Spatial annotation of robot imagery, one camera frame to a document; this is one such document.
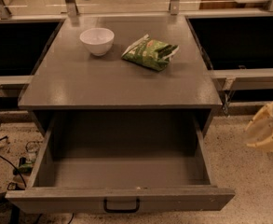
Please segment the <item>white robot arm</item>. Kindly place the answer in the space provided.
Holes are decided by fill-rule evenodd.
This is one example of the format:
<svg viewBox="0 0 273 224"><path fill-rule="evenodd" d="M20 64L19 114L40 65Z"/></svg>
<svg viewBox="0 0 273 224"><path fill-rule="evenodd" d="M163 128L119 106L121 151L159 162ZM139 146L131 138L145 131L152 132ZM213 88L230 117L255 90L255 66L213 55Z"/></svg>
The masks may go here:
<svg viewBox="0 0 273 224"><path fill-rule="evenodd" d="M273 152L273 102L264 105L248 123L244 143L264 152Z"/></svg>

